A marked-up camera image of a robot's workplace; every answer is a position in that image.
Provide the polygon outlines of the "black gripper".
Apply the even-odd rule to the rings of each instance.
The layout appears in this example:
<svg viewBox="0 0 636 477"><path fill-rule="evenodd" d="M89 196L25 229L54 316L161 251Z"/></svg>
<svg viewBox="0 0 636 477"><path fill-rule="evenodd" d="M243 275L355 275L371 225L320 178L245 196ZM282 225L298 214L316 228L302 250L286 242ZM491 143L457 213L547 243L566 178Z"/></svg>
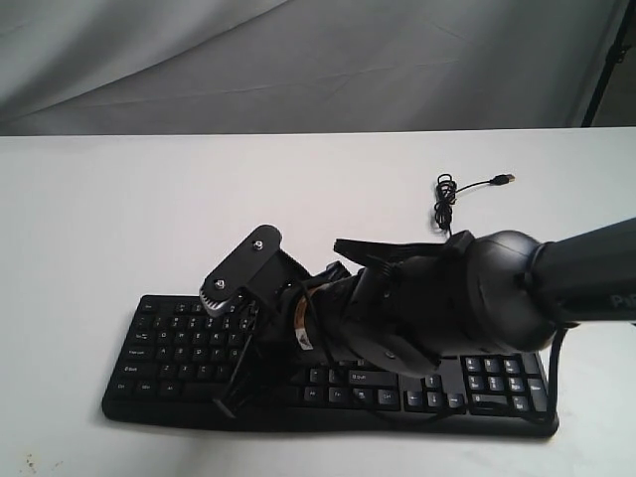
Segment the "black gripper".
<svg viewBox="0 0 636 477"><path fill-rule="evenodd" d="M350 279L343 265L329 265L313 276L286 278L259 318L256 302L241 311L243 345L233 371L214 399L224 416L236 416L251 401L282 386L302 366L337 365L358 359L329 327L346 308Z"/></svg>

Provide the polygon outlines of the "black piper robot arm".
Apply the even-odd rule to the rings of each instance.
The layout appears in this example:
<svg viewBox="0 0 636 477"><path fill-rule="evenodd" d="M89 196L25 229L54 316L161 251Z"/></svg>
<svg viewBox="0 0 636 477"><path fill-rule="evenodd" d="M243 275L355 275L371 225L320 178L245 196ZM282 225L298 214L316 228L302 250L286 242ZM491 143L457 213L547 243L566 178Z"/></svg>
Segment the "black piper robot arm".
<svg viewBox="0 0 636 477"><path fill-rule="evenodd" d="M204 280L206 312L250 309L247 338L216 404L235 415L299 364L362 359L421 378L457 355L557 355L567 330L635 318L635 223L540 242L517 231L443 243L340 238L309 273L280 231L256 228Z"/></svg>

